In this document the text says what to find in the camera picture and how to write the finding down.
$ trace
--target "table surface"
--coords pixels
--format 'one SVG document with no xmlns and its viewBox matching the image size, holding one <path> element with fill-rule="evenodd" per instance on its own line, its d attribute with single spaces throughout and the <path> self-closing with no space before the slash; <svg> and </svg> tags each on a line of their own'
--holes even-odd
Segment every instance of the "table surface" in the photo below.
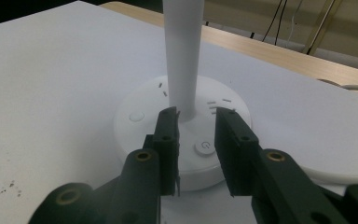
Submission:
<svg viewBox="0 0 358 224">
<path fill-rule="evenodd" d="M 201 42 L 199 74 L 245 101 L 263 148 L 284 150 L 310 168 L 358 175 L 358 94 L 227 48 L 237 39 L 292 54 L 288 50 L 208 27 L 203 38 L 207 32 L 211 41 L 227 45 Z M 335 74 L 357 71 L 298 55 L 334 65 Z M 165 74 L 164 30 L 122 13 L 74 2 L 0 24 L 0 223 L 27 222 L 65 183 L 97 188 L 117 177 L 122 164 L 112 143 L 115 111 L 131 91 Z M 161 222 L 255 223 L 250 204 L 249 197 L 229 197 L 222 182 L 164 197 Z"/>
<path fill-rule="evenodd" d="M 102 4 L 101 7 L 157 26 L 164 25 L 162 14 L 147 9 L 121 2 L 109 2 Z M 206 42 L 276 64 L 308 77 L 327 79 L 339 85 L 358 85 L 358 69 L 346 65 L 332 63 L 208 26 L 202 26 L 201 38 Z"/>
</svg>

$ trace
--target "dark background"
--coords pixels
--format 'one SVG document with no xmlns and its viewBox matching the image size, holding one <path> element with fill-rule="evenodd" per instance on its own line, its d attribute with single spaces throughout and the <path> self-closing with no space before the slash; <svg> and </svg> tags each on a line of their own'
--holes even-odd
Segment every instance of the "dark background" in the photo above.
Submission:
<svg viewBox="0 0 358 224">
<path fill-rule="evenodd" d="M 114 0 L 83 1 L 98 6 Z M 75 0 L 2 0 L 0 1 L 0 22 L 11 21 L 71 2 L 75 2 Z M 162 12 L 162 0 L 122 0 L 120 2 Z"/>
</svg>

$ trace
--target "desk lamp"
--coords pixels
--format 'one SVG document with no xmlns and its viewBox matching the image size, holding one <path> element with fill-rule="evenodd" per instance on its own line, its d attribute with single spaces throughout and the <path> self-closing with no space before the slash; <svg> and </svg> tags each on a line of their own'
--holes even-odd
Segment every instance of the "desk lamp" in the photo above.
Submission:
<svg viewBox="0 0 358 224">
<path fill-rule="evenodd" d="M 205 189 L 224 179 L 214 151 L 218 106 L 235 110 L 251 123 L 249 110 L 235 91 L 198 76 L 203 7 L 204 0 L 163 0 L 168 75 L 130 93 L 114 116 L 114 147 L 124 161 L 154 132 L 158 112 L 177 107 L 181 190 Z"/>
</svg>

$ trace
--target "white lamp base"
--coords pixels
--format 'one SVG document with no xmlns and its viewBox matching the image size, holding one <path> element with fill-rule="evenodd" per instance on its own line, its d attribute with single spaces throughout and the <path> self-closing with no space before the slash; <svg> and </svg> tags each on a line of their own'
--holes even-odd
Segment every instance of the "white lamp base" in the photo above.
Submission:
<svg viewBox="0 0 358 224">
<path fill-rule="evenodd" d="M 114 117 L 114 142 L 124 161 L 142 148 L 147 134 L 153 134 L 158 113 L 170 107 L 167 77 L 146 82 L 127 96 Z M 197 79 L 195 118 L 179 122 L 179 176 L 181 190 L 205 189 L 224 180 L 214 151 L 214 125 L 217 106 L 237 111 L 250 126 L 249 110 L 240 96 L 228 86 L 208 77 Z"/>
</svg>

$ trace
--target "white cylindrical pole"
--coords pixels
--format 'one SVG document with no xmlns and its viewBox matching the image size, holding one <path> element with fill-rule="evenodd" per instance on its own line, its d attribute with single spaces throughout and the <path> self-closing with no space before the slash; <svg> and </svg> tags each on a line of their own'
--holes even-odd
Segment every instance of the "white cylindrical pole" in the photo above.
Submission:
<svg viewBox="0 0 358 224">
<path fill-rule="evenodd" d="M 163 0 L 170 106 L 193 119 L 204 0 Z"/>
</svg>

